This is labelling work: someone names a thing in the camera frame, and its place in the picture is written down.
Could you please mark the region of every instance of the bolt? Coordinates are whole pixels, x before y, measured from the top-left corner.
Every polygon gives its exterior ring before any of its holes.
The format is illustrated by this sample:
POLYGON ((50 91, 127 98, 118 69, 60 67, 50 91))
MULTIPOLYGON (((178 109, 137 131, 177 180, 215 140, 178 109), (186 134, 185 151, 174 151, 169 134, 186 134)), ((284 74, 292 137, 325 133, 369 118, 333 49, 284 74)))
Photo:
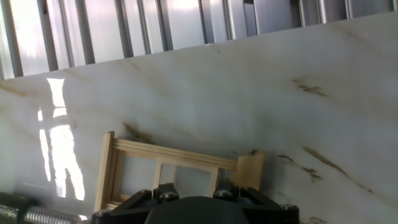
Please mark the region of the bolt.
POLYGON ((289 210, 289 209, 295 208, 295 205, 283 204, 283 205, 281 205, 280 207, 281 207, 281 209, 283 209, 283 210, 289 210))
POLYGON ((104 217, 104 216, 109 215, 110 213, 111 213, 111 211, 109 209, 105 208, 105 209, 101 209, 100 211, 96 212, 95 215, 97 217, 104 217))
POLYGON ((215 194, 217 196, 220 196, 220 197, 230 197, 230 196, 232 196, 232 193, 230 191, 227 191, 227 190, 219 190, 215 194))
POLYGON ((175 197, 177 194, 175 192, 166 192, 164 194, 159 195, 160 198, 172 198, 175 197))
POLYGON ((147 192, 152 192, 152 191, 150 191, 150 190, 140 190, 139 191, 140 194, 147 193, 147 192))

